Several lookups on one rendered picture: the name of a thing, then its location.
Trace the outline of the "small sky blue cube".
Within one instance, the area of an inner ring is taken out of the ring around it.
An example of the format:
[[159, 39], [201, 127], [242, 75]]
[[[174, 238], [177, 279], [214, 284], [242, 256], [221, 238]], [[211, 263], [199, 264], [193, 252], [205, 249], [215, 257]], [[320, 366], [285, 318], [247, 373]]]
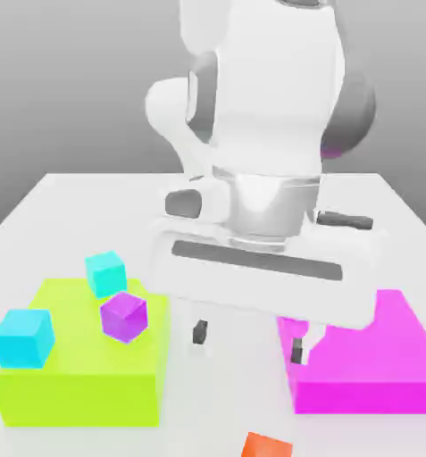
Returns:
[[42, 369], [54, 343], [49, 310], [12, 309], [0, 323], [0, 367]]

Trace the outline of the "large magenta box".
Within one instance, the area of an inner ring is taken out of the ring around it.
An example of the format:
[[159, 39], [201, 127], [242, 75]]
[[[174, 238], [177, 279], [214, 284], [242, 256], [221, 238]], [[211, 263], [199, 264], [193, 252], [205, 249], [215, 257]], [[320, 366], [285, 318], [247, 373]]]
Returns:
[[426, 331], [399, 290], [380, 290], [361, 330], [329, 326], [306, 365], [291, 360], [307, 326], [277, 319], [296, 414], [426, 414]]

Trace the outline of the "small orange cube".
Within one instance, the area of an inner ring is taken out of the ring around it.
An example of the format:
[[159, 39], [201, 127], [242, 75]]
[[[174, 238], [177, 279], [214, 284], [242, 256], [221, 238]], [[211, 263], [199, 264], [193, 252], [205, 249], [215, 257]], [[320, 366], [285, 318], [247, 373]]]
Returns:
[[241, 457], [292, 457], [292, 444], [249, 432]]

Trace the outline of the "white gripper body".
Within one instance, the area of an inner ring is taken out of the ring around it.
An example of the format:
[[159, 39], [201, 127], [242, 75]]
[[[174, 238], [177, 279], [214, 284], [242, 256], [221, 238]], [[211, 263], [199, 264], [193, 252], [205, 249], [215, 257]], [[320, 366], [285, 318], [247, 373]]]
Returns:
[[149, 235], [151, 292], [341, 328], [374, 318], [376, 230], [307, 223], [283, 245], [246, 245], [218, 225], [160, 217]]

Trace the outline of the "large lime green box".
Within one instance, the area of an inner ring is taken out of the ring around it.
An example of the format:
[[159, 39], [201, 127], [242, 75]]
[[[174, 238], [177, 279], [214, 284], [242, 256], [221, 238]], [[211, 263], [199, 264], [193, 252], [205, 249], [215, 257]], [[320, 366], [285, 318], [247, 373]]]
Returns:
[[170, 303], [136, 279], [148, 328], [125, 345], [102, 331], [83, 278], [47, 278], [31, 302], [51, 313], [55, 344], [40, 370], [0, 367], [0, 413], [10, 427], [156, 427], [171, 334]]

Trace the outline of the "small purple cube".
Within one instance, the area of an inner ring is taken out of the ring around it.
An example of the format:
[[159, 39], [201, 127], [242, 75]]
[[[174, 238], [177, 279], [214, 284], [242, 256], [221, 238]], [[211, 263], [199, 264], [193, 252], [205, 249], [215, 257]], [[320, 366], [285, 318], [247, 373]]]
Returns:
[[100, 306], [103, 332], [129, 344], [148, 328], [146, 300], [128, 292], [119, 292]]

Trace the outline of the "small turquoise cube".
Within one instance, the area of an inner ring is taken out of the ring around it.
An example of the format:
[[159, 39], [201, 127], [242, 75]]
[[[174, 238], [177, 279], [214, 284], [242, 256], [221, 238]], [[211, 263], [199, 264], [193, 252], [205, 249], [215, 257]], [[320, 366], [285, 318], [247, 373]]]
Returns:
[[125, 264], [115, 251], [89, 256], [85, 266], [89, 287], [97, 299], [127, 290]]

